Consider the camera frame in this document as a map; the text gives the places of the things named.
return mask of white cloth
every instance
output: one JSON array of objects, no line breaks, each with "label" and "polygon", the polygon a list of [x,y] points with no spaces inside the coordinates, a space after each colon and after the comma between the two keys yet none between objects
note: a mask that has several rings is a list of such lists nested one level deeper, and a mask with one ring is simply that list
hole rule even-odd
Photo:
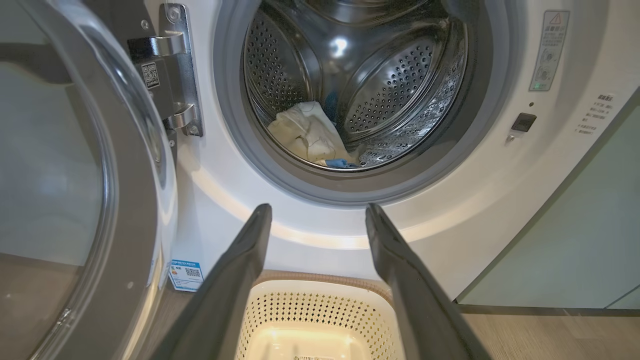
[{"label": "white cloth", "polygon": [[304,160],[313,163],[330,159],[360,162],[361,148],[352,153],[344,148],[338,131],[318,102],[301,102],[278,113],[267,129],[282,146]]}]

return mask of washing machine door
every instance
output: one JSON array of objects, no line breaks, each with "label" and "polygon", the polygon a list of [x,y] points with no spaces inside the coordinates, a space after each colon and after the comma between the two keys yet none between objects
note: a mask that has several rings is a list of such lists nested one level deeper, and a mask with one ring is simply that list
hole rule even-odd
[{"label": "washing machine door", "polygon": [[3,357],[131,358],[175,237],[164,127],[121,45],[81,3],[3,8]]}]

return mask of blue cloth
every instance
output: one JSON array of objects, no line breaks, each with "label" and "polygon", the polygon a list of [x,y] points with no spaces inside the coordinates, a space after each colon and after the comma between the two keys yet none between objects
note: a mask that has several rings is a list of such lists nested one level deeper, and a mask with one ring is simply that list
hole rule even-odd
[{"label": "blue cloth", "polygon": [[356,168],[358,165],[348,163],[345,159],[329,159],[323,160],[325,166],[332,168]]}]

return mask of perforated basket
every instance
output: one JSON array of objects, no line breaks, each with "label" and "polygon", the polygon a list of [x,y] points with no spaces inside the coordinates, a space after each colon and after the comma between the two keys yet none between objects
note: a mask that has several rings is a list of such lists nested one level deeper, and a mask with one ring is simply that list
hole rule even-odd
[{"label": "perforated basket", "polygon": [[404,359],[393,307],[373,291],[275,280],[249,294],[237,360]]}]

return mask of screw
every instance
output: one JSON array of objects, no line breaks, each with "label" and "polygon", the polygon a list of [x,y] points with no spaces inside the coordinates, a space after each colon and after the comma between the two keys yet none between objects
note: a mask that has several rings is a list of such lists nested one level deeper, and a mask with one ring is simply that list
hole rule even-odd
[{"label": "screw", "polygon": [[180,9],[178,9],[178,8],[170,8],[168,16],[169,16],[169,20],[171,20],[171,22],[176,22],[176,21],[180,20]]}]

